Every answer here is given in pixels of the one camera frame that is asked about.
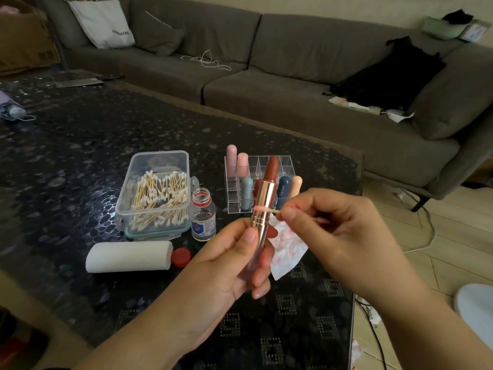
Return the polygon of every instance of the person's right hand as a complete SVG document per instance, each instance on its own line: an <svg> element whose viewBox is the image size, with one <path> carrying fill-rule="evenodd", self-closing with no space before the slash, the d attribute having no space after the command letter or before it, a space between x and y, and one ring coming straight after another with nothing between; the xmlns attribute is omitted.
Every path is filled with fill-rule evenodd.
<svg viewBox="0 0 493 370"><path fill-rule="evenodd" d="M371 304L383 306L403 293L407 298L410 289L422 291L423 282L369 199L312 188L287 201L278 219L337 281Z"/></svg>

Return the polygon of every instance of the sofa seat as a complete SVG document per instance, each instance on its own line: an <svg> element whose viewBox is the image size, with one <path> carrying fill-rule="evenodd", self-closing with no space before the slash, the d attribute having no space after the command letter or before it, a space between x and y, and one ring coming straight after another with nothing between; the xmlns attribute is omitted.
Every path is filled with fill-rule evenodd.
<svg viewBox="0 0 493 370"><path fill-rule="evenodd" d="M418 187L459 151L453 138L425 140L408 121L333 105L327 85L248 69L211 81L205 105L364 152L366 171Z"/></svg>
<svg viewBox="0 0 493 370"><path fill-rule="evenodd" d="M139 48L96 49L79 47L65 50L70 68L98 74L123 74L129 83L195 103L201 103L202 89L211 80L234 74L245 64L221 62L231 71L205 68L200 62L181 60L181 55L158 57Z"/></svg>

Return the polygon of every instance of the lipstick organizer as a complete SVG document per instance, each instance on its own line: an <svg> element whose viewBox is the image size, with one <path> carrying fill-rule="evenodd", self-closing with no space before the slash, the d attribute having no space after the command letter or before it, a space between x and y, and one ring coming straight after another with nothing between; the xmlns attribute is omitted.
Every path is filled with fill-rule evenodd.
<svg viewBox="0 0 493 370"><path fill-rule="evenodd" d="M294 168L291 156L276 156L279 159L279 169L277 174L277 183L281 177L293 178ZM224 187L226 189L226 201L228 202L228 214L251 213L253 208L253 189L257 179L263 179L269 156L249 156L248 166L236 166L235 171L228 172L226 169L226 157L224 158ZM242 192L241 183L246 177L253 180L253 186L250 194L250 205L248 210L242 210ZM277 195L274 198L274 207L277 203Z"/></svg>

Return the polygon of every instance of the pile of cotton swabs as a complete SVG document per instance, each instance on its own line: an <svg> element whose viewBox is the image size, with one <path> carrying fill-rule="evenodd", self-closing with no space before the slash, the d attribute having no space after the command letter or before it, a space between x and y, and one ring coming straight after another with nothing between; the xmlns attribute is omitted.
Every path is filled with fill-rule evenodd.
<svg viewBox="0 0 493 370"><path fill-rule="evenodd" d="M154 208L169 209L184 204L188 200L188 186L183 172L173 171L159 178L146 171L137 183L137 191L132 202L133 210ZM165 210L136 214L130 221L132 230L142 231L150 224L155 227L179 225L188 219L187 209Z"/></svg>

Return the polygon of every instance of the black cloth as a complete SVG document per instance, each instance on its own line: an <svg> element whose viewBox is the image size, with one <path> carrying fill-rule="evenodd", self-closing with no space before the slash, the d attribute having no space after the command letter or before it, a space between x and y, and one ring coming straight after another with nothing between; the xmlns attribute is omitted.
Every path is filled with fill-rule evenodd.
<svg viewBox="0 0 493 370"><path fill-rule="evenodd" d="M363 106L407 110L422 88L447 66L439 53L425 53L409 36L386 44L393 44L387 57L331 85L330 92Z"/></svg>
<svg viewBox="0 0 493 370"><path fill-rule="evenodd" d="M474 17L471 14L466 14L462 9L460 9L456 12L448 13L442 19L450 24L469 24L471 23L472 18Z"/></svg>

